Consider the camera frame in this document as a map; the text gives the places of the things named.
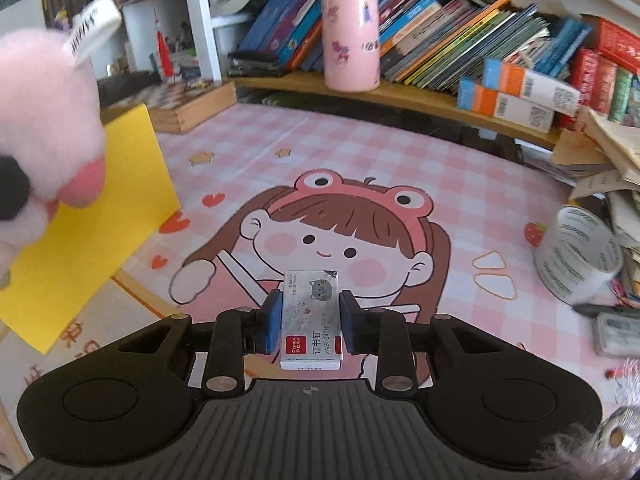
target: wooden box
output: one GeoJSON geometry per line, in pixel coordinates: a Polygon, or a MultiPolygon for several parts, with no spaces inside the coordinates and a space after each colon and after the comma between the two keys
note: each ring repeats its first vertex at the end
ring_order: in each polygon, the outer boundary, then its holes
{"type": "Polygon", "coordinates": [[[157,133],[185,134],[198,124],[235,104],[233,82],[201,81],[149,86],[108,108],[108,112],[127,110],[145,104],[157,133]]]}

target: chessboard box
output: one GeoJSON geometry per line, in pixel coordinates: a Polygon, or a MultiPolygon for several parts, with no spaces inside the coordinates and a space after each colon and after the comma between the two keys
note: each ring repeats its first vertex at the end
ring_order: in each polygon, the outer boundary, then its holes
{"type": "Polygon", "coordinates": [[[157,133],[183,135],[238,102],[233,82],[212,83],[202,92],[190,91],[197,95],[177,99],[177,103],[174,102],[175,88],[175,85],[146,88],[135,96],[111,105],[103,111],[102,116],[117,116],[145,104],[157,133]]]}

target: yellow sheet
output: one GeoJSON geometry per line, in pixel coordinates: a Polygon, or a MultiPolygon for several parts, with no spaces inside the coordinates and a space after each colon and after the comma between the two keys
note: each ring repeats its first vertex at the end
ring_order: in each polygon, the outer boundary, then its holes
{"type": "Polygon", "coordinates": [[[106,184],[89,208],[61,207],[11,267],[0,319],[42,353],[84,304],[180,208],[144,106],[105,128],[106,184]]]}

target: pink cylinder container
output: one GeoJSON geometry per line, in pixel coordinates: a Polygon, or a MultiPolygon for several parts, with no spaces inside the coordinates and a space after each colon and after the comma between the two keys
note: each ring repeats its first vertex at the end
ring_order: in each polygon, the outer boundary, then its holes
{"type": "Polygon", "coordinates": [[[380,85],[378,0],[322,0],[324,82],[340,92],[380,85]]]}

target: red comix logo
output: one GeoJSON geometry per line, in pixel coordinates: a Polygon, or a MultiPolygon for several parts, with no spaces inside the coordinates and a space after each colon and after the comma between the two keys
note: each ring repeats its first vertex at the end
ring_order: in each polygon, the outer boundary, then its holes
{"type": "Polygon", "coordinates": [[[306,354],[306,336],[288,335],[285,344],[285,352],[287,355],[306,354]]]}

